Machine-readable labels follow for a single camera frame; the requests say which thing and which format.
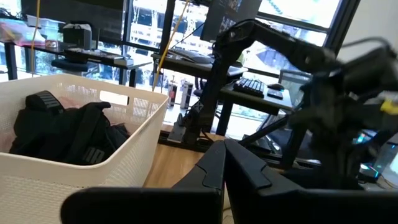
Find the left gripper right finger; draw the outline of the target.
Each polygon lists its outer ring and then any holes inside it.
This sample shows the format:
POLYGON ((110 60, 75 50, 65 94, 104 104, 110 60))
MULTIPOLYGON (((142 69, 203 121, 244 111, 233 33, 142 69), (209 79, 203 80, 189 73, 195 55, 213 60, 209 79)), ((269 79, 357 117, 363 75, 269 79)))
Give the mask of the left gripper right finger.
POLYGON ((235 223, 396 223, 397 192, 305 189, 234 140, 224 179, 235 223))

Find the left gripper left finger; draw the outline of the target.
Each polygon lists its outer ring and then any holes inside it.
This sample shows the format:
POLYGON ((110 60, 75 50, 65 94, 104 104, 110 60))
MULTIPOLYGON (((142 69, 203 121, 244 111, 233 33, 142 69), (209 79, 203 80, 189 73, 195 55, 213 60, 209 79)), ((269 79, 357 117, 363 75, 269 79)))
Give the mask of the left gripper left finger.
POLYGON ((226 146, 216 141, 171 188, 91 187, 68 196, 62 223, 221 223, 226 146))

